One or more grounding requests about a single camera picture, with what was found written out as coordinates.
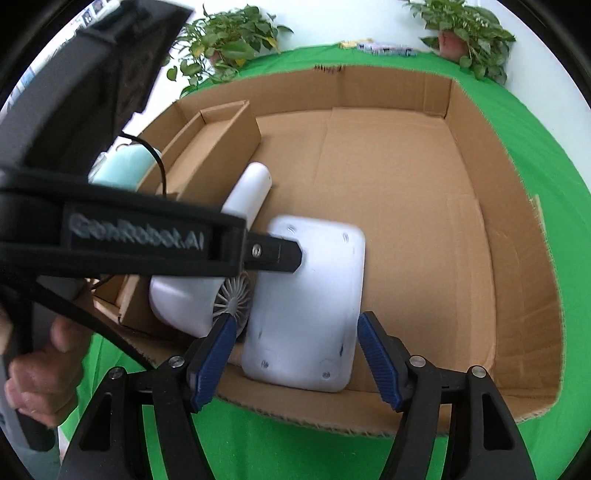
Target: potted plant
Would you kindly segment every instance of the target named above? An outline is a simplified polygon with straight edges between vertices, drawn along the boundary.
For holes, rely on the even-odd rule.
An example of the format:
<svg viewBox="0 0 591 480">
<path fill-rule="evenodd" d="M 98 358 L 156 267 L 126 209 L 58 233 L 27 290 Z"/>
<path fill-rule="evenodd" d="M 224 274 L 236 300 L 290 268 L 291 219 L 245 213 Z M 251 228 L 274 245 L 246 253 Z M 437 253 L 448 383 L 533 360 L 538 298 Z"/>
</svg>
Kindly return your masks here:
<svg viewBox="0 0 591 480">
<path fill-rule="evenodd" d="M 448 60 L 470 69 L 477 79 L 484 77 L 505 84 L 505 62 L 515 37 L 501 27 L 499 19 L 483 7 L 466 5 L 466 0 L 402 0 L 426 30 L 439 30 L 437 37 L 421 38 L 423 43 Z"/>
<path fill-rule="evenodd" d="M 172 52 L 176 58 L 166 75 L 176 81 L 178 72 L 189 79 L 181 96 L 195 92 L 206 79 L 227 82 L 247 60 L 263 47 L 280 53 L 277 37 L 280 32 L 293 31 L 285 25 L 274 25 L 275 15 L 264 16 L 258 7 L 247 5 L 228 12 L 208 14 L 185 24 L 176 38 Z"/>
</svg>

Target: green backdrop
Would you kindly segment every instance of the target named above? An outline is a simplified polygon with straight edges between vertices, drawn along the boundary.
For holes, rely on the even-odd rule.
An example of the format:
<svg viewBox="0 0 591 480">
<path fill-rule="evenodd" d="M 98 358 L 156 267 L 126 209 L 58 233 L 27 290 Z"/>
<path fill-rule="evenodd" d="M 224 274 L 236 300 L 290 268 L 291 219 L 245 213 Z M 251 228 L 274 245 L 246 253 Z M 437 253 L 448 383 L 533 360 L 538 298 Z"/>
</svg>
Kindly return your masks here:
<svg viewBox="0 0 591 480">
<path fill-rule="evenodd" d="M 390 66 L 457 79 L 497 131 L 530 196 L 539 195 L 563 302 L 564 380 L 560 399 L 550 412 L 519 428 L 538 480 L 557 479 L 591 427 L 591 196 L 583 180 L 561 146 L 517 98 L 491 81 L 476 81 L 434 54 L 377 57 L 337 46 L 301 48 L 251 61 L 240 77 L 309 69 L 315 64 Z M 68 438 L 92 392 L 115 365 L 138 370 L 137 364 L 95 335 L 84 360 L 80 405 L 63 425 Z M 166 479 L 151 407 L 145 408 L 145 418 L 154 478 Z M 346 437 L 278 423 L 220 400 L 206 406 L 195 424 L 220 480 L 378 478 L 392 445 L 391 439 Z M 445 448 L 446 439 L 438 439 L 430 480 L 439 478 Z"/>
</svg>

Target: white fan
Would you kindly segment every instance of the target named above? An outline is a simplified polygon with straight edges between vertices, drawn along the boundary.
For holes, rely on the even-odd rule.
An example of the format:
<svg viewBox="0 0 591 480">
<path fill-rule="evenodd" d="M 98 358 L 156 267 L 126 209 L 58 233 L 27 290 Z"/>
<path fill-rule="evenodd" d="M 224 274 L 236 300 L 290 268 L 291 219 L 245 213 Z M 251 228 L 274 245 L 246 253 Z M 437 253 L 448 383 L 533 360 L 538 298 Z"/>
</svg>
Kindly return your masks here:
<svg viewBox="0 0 591 480">
<path fill-rule="evenodd" d="M 271 189 L 271 175 L 260 163 L 251 163 L 233 188 L 222 212 L 246 218 L 250 228 Z M 237 335 L 251 309 L 252 284 L 246 272 L 235 278 L 152 277 L 150 306 L 154 314 L 177 330 L 205 337 L 222 313 L 235 317 Z"/>
<path fill-rule="evenodd" d="M 213 323 L 223 313 L 229 313 L 236 319 L 238 324 L 236 335 L 240 335 L 251 312 L 251 301 L 252 283 L 246 272 L 234 278 L 227 278 L 217 291 L 213 304 Z"/>
</svg>

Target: blue gripper pad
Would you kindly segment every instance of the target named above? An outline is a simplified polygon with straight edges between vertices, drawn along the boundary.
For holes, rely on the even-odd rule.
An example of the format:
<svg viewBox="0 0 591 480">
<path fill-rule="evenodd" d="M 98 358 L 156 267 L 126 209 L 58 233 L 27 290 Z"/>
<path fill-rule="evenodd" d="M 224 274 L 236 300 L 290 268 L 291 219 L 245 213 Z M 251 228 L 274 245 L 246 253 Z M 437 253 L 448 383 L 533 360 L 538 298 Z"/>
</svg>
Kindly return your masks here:
<svg viewBox="0 0 591 480">
<path fill-rule="evenodd" d="M 191 385 L 194 387 L 191 404 L 195 411 L 201 409 L 213 400 L 217 384 L 222 377 L 222 372 L 232 348 L 236 343 L 236 320 L 230 317 L 215 339 L 206 359 L 203 361 L 199 372 L 191 373 Z"/>
<path fill-rule="evenodd" d="M 357 337 L 382 400 L 397 410 L 402 406 L 402 395 L 398 389 L 398 372 L 382 343 L 387 338 L 380 339 L 365 313 L 357 321 Z"/>
</svg>

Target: screw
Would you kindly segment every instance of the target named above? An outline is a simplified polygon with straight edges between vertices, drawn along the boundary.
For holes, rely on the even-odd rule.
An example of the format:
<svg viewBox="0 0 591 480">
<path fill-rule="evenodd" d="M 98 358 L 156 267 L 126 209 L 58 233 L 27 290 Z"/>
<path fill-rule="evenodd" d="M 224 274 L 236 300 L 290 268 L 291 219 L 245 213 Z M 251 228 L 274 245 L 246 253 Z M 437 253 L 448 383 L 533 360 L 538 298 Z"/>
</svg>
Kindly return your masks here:
<svg viewBox="0 0 591 480">
<path fill-rule="evenodd" d="M 117 380 L 118 378 L 123 377 L 124 373 L 125 370 L 123 369 L 123 367 L 111 368 L 111 370 L 109 370 L 109 378 L 111 380 Z"/>
<path fill-rule="evenodd" d="M 420 355 L 413 355 L 410 358 L 410 364 L 417 368 L 422 368 L 427 364 L 427 361 Z"/>
<path fill-rule="evenodd" d="M 486 369 L 484 367 L 481 367 L 480 365 L 472 367 L 472 375 L 474 375 L 475 377 L 478 377 L 478 378 L 485 378 L 486 377 Z"/>
<path fill-rule="evenodd" d="M 184 365 L 184 358 L 180 355 L 172 356 L 170 359 L 168 359 L 168 364 L 172 368 L 182 367 Z"/>
<path fill-rule="evenodd" d="M 259 244 L 255 244 L 252 247 L 252 256 L 254 258 L 259 258 L 261 256 L 262 253 L 262 247 Z"/>
</svg>

